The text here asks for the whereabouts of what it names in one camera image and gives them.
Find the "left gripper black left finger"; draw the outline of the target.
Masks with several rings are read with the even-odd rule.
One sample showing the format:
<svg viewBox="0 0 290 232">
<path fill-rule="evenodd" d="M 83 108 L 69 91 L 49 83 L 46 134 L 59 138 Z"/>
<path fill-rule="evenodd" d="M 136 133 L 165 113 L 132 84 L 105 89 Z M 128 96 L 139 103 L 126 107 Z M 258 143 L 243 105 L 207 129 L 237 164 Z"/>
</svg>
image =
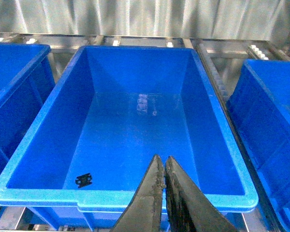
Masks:
<svg viewBox="0 0 290 232">
<path fill-rule="evenodd" d="M 155 154 L 127 208 L 112 232 L 159 232 L 161 223 L 164 166 Z"/>
</svg>

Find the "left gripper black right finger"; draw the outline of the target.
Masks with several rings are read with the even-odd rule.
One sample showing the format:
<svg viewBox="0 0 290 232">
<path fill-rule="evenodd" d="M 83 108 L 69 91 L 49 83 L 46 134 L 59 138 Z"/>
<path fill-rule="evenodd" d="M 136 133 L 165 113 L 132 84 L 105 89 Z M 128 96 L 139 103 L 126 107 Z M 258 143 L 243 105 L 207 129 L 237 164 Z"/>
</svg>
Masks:
<svg viewBox="0 0 290 232">
<path fill-rule="evenodd" d="M 236 232 L 172 156 L 165 163 L 166 208 L 173 232 Z"/>
</svg>

